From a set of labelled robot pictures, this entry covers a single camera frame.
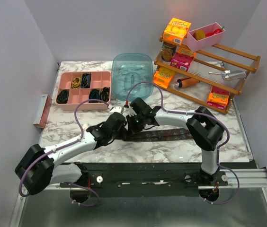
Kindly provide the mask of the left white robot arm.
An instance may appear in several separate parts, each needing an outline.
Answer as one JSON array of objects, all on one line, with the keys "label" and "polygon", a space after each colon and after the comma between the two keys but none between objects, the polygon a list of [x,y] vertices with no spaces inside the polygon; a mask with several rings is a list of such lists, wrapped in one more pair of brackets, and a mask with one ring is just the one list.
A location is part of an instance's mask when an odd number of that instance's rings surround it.
[{"label": "left white robot arm", "polygon": [[77,187],[83,186],[87,175],[78,165],[64,165],[64,162],[81,153],[107,146],[125,126],[125,117],[120,113],[112,113],[106,121],[89,127],[75,138],[45,148],[39,144],[32,145],[15,168],[20,179],[20,195],[25,196],[23,187],[28,195],[36,195],[51,184],[73,183]]}]

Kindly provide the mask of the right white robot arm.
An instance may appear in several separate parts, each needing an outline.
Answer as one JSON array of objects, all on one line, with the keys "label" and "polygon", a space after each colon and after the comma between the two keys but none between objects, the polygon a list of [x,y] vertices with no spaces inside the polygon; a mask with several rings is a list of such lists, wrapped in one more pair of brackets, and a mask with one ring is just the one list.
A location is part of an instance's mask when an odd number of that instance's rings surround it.
[{"label": "right white robot arm", "polygon": [[146,125],[175,126],[188,130],[202,152],[200,181],[211,185],[217,180],[220,170],[217,146],[225,129],[207,108],[199,107],[197,110],[180,113],[161,106],[151,108],[141,98],[137,98],[129,104],[126,120],[131,134],[141,132]]}]

